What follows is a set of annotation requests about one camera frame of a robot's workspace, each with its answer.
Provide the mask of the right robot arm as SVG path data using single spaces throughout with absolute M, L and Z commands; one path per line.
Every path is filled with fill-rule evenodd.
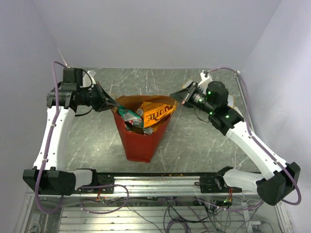
M 227 166 L 217 173 L 215 188 L 220 192 L 230 187 L 245 189 L 274 206 L 298 189 L 301 169 L 297 163 L 287 163 L 262 143 L 243 116 L 228 105 L 228 96 L 227 88 L 219 81 L 210 82 L 205 91 L 198 83 L 189 81 L 182 90 L 170 94 L 181 105 L 207 113 L 212 126 L 236 143 L 260 171 L 244 172 Z

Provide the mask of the teal snack packet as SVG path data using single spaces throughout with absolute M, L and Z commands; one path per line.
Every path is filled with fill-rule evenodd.
M 143 119 L 135 112 L 120 106 L 118 108 L 118 113 L 125 122 L 131 124 L 132 126 L 143 128 Z

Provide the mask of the orange kettle chips bag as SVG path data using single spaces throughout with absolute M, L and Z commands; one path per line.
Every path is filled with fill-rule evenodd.
M 147 128 L 155 125 L 175 110 L 175 104 L 144 101 L 136 113 L 143 119 L 143 127 Z

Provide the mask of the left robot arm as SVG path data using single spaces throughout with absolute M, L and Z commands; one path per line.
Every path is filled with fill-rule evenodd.
M 69 196 L 79 188 L 89 193 L 99 188 L 95 169 L 66 172 L 63 164 L 67 136 L 79 106 L 100 113 L 118 103 L 84 69 L 65 67 L 62 82 L 47 95 L 47 124 L 36 161 L 32 169 L 23 171 L 24 182 L 37 195 Z

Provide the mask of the red paper bag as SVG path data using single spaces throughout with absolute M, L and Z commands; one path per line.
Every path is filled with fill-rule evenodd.
M 162 95 L 121 96 L 116 98 L 116 101 L 124 108 L 135 113 L 144 101 L 175 104 L 177 106 L 177 102 L 174 99 Z M 125 122 L 119 115 L 117 108 L 112 110 L 112 114 L 121 137 L 127 160 L 149 163 L 160 144 L 173 113 L 164 117 L 155 125 L 147 128 L 138 128 Z

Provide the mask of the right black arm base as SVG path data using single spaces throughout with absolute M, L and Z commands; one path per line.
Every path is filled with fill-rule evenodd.
M 201 176 L 194 185 L 200 187 L 201 193 L 219 193 L 224 189 L 223 178 L 217 174 Z

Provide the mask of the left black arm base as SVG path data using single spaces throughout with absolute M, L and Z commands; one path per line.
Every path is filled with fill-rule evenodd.
M 105 186 L 105 185 L 110 185 L 114 183 L 115 183 L 115 179 L 112 175 L 99 175 L 98 176 L 97 186 Z M 114 187 L 109 186 L 109 187 L 104 187 L 104 188 L 96 188 L 95 191 L 97 191 L 98 193 L 103 193 L 103 194 L 113 194 Z

